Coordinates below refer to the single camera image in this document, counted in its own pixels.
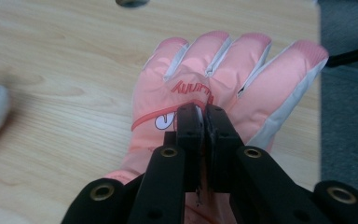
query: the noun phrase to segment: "gray carpet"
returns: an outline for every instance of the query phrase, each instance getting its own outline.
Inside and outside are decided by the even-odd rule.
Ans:
[[[319,4],[322,45],[330,55],[358,49],[358,1]],[[358,63],[349,66],[358,68]],[[358,189],[358,82],[340,73],[322,74],[322,180],[326,179]]]

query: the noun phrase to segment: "wood grain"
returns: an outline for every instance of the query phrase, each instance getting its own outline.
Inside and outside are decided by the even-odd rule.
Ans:
[[[318,41],[306,0],[0,0],[0,84],[13,106],[0,132],[0,223],[59,223],[90,181],[118,168],[130,140],[131,93],[163,39],[262,32],[270,58]],[[276,137],[273,157],[301,186],[319,179],[319,83]]]

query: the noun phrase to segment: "wooden table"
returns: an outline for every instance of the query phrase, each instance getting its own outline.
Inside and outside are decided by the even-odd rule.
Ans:
[[[307,0],[0,0],[0,84],[13,106],[0,132],[0,223],[59,223],[90,181],[118,168],[130,140],[131,93],[163,39],[262,32],[270,58],[318,41]],[[319,83],[276,137],[272,155],[301,186],[319,179]]]

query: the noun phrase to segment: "black plastic part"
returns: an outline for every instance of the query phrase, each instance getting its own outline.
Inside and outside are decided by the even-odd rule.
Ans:
[[[128,224],[183,223],[185,151],[177,146],[153,152]]]
[[[121,7],[135,8],[146,5],[149,0],[116,0],[116,3]]]
[[[334,223],[358,223],[358,190],[337,181],[315,186],[313,199]]]
[[[235,182],[229,197],[229,205],[237,224],[258,224],[260,216],[241,182]]]
[[[141,186],[143,179],[144,179],[144,175],[139,175],[138,177],[133,179],[130,183],[128,183],[124,186],[125,195],[124,195],[124,199],[122,200],[122,203],[121,203],[121,205],[122,205],[122,207],[121,207],[122,219],[121,220],[123,220],[123,224],[127,223],[127,221],[128,221],[130,212],[133,207],[133,203],[135,202],[135,198],[137,196],[138,190]]]
[[[232,162],[238,147],[243,146],[222,108],[207,105],[205,108],[206,164],[208,185],[215,192],[229,193],[234,176]]]
[[[176,117],[176,145],[186,151],[185,191],[195,192],[200,187],[201,180],[201,147],[204,128],[194,104],[180,106]]]
[[[358,62],[358,49],[347,53],[330,56],[326,66],[336,67],[343,64]]]
[[[176,132],[165,132],[163,146],[167,145],[176,145]]]
[[[244,193],[238,190],[246,191],[249,199],[245,202],[252,203],[257,210],[255,220],[259,222],[254,223],[331,223],[266,151],[240,147],[235,159],[241,188],[236,188],[232,196]],[[248,221],[246,214],[246,211],[237,211],[235,216]]]
[[[89,183],[70,205],[62,224],[124,223],[124,186],[102,178]]]

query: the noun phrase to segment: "pink glove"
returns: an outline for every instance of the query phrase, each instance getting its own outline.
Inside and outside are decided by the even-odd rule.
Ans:
[[[194,103],[224,108],[245,145],[268,149],[274,134],[327,62],[319,45],[297,41],[264,65],[271,41],[246,34],[231,42],[225,32],[161,42],[146,63],[133,94],[130,148],[121,170],[106,177],[124,184],[145,172],[164,133],[174,131],[175,111]],[[226,194],[186,195],[186,223],[235,223]]]

